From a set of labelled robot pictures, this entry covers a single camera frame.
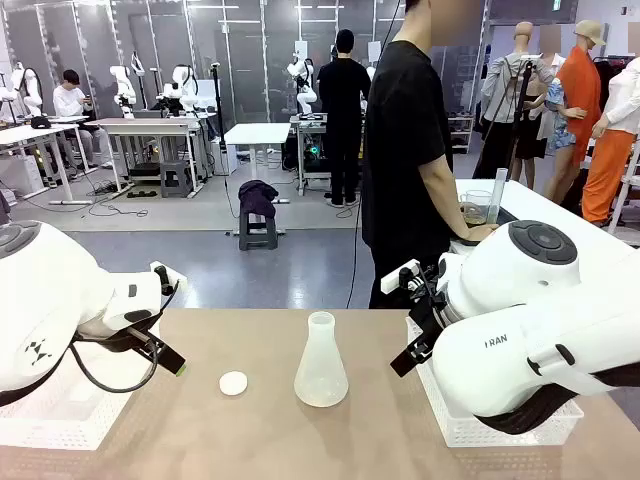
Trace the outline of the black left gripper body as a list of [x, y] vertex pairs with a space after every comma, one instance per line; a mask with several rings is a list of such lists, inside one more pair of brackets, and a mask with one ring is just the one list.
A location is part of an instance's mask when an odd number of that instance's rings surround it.
[[73, 336], [74, 341], [93, 342], [108, 351], [122, 353], [128, 350], [152, 353], [161, 350], [161, 341], [150, 332], [146, 323], [136, 323], [121, 330], [81, 330], [78, 328]]

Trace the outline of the white round flask cap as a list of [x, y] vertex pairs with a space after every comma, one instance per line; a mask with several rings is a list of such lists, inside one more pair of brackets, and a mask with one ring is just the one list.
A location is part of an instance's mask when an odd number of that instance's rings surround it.
[[219, 378], [220, 391], [226, 396], [238, 396], [248, 387], [248, 378], [241, 371], [229, 371]]

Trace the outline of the translucent plastic conical flask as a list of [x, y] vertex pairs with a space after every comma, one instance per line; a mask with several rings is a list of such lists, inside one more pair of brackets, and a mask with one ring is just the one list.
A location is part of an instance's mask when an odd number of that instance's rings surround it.
[[339, 404], [349, 382], [335, 339], [335, 317], [324, 311], [308, 317], [308, 335], [294, 379], [298, 399], [315, 408]]

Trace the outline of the clear plastic beaker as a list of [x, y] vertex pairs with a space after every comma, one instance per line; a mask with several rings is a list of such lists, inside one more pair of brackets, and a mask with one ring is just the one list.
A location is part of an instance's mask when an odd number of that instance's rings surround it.
[[492, 194], [484, 190], [470, 190], [460, 195], [460, 206], [465, 222], [470, 226], [487, 223]]

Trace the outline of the clear plastic graduated cylinder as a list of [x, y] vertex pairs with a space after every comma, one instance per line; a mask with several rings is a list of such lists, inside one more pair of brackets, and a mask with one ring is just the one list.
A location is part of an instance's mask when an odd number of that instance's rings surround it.
[[491, 201], [489, 204], [488, 214], [487, 214], [487, 223], [488, 224], [497, 224], [498, 216], [500, 211], [500, 203], [503, 196], [503, 191], [505, 187], [505, 183], [508, 177], [508, 169], [507, 168], [499, 168], [496, 171], [496, 177], [494, 180], [494, 187], [491, 195]]

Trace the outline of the person's right forearm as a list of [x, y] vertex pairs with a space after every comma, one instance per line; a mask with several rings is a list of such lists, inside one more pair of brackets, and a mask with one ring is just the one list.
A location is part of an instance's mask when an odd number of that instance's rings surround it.
[[440, 217], [458, 238], [468, 240], [470, 229], [460, 210], [455, 178], [446, 157], [421, 165], [419, 172]]

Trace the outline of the grey plastic step stool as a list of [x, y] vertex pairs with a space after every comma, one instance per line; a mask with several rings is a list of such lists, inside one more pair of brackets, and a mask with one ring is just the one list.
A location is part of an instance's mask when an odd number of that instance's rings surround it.
[[160, 164], [160, 191], [163, 198], [186, 198], [193, 191], [188, 161]]

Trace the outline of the white shoe rack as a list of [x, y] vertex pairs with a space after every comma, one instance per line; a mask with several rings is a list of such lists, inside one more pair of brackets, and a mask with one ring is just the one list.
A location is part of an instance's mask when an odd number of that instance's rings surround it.
[[448, 128], [452, 151], [460, 154], [467, 153], [473, 135], [474, 117], [468, 112], [451, 113], [448, 115]]

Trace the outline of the black computer tower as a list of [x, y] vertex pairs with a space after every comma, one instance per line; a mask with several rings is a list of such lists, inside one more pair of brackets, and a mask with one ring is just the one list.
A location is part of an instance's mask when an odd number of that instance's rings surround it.
[[320, 122], [303, 122], [298, 129], [302, 153], [302, 169], [305, 173], [329, 173], [329, 162], [324, 148], [326, 127]]

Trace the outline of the white robot workstation desk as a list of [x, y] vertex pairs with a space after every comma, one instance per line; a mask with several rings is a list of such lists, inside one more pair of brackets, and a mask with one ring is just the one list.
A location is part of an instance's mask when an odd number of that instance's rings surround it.
[[329, 181], [330, 165], [324, 148], [327, 114], [297, 114], [290, 117], [296, 135], [299, 196], [303, 196], [311, 181]]

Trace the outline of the mannequin in floral dress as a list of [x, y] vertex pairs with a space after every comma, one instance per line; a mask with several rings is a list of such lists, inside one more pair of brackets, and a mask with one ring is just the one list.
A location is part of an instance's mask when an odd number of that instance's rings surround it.
[[[557, 76], [565, 62], [565, 58], [561, 56], [561, 34], [562, 27], [558, 24], [540, 27], [541, 59], [554, 76]], [[565, 107], [560, 81], [554, 79], [551, 87], [553, 93], [560, 95], [560, 103], [553, 104], [551, 110], [543, 104], [543, 120], [538, 136], [547, 140], [547, 147], [553, 151], [555, 157], [554, 173], [547, 183], [545, 197], [556, 204], [561, 204], [573, 182], [574, 167], [571, 155], [574, 153], [575, 136], [568, 132], [568, 120], [558, 111], [559, 106]]]

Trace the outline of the black tripod stand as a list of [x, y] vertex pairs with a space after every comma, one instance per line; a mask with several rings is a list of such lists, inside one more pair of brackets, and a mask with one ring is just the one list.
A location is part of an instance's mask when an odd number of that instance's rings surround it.
[[[518, 111], [516, 112], [516, 118], [515, 118], [515, 122], [514, 122], [514, 130], [513, 130], [513, 142], [511, 145], [511, 155], [513, 154], [513, 150], [515, 148], [515, 141], [516, 141], [516, 133], [517, 133], [517, 126], [520, 123], [520, 120], [522, 118], [523, 115], [523, 111], [524, 111], [524, 105], [525, 105], [525, 100], [526, 100], [526, 92], [527, 92], [527, 88], [528, 88], [528, 83], [529, 80], [531, 79], [532, 73], [535, 69], [535, 60], [538, 60], [538, 57], [536, 56], [531, 56], [531, 55], [526, 55], [522, 57], [523, 60], [527, 60], [527, 64], [526, 64], [526, 71], [525, 71], [525, 75], [524, 75], [524, 83], [522, 86], [522, 91], [521, 91], [521, 98], [518, 104]], [[480, 127], [482, 129], [482, 140], [483, 140], [483, 144], [484, 144], [484, 128], [482, 125], [482, 112], [480, 110]]]

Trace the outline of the mannequin in orange trousers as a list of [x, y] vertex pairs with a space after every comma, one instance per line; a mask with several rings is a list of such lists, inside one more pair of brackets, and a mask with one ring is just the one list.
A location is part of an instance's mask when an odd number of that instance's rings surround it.
[[608, 85], [592, 129], [595, 146], [581, 200], [582, 217], [598, 227], [609, 218], [624, 166], [640, 131], [640, 53]]

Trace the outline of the white desk with cap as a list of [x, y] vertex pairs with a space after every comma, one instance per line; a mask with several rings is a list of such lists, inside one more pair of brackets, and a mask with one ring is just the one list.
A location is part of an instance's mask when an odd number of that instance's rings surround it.
[[[58, 175], [61, 179], [64, 192], [62, 200], [50, 200], [49, 204], [63, 206], [89, 206], [92, 204], [91, 200], [76, 200], [71, 191], [69, 178], [64, 167], [57, 138], [58, 135], [63, 136], [67, 131], [72, 131], [76, 135], [79, 147], [81, 148], [82, 143], [79, 136], [78, 125], [75, 123], [54, 123], [50, 128], [40, 129], [33, 128], [29, 125], [4, 129], [0, 131], [0, 155], [6, 155], [15, 150], [21, 151], [27, 147], [33, 146], [36, 146], [42, 154], [45, 154], [47, 152], [46, 146], [49, 146], [53, 153], [55, 164], [57, 165]], [[87, 173], [89, 168], [86, 155], [82, 148], [81, 158], [85, 167], [85, 173]]]

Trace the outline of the small white table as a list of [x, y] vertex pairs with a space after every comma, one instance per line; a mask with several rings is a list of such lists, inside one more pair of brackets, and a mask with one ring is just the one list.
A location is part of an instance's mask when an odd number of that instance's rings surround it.
[[239, 123], [224, 136], [227, 145], [248, 146], [252, 180], [268, 181], [268, 147], [286, 142], [290, 123]]

